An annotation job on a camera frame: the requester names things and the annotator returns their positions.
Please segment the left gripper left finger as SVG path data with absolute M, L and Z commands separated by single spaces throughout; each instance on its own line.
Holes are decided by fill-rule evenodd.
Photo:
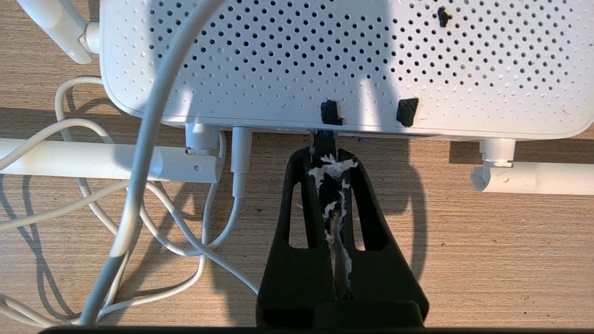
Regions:
M 313 326 L 316 308 L 335 300 L 325 224 L 309 170 L 310 150 L 302 148 L 291 156 L 285 172 L 276 232 L 257 296 L 258 326 Z M 306 249 L 289 243 L 296 184 L 301 186 Z

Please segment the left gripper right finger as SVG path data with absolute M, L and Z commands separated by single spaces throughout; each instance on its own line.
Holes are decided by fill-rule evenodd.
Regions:
M 359 302 L 428 302 L 382 212 L 365 167 L 339 149 L 343 173 L 338 239 L 346 296 Z

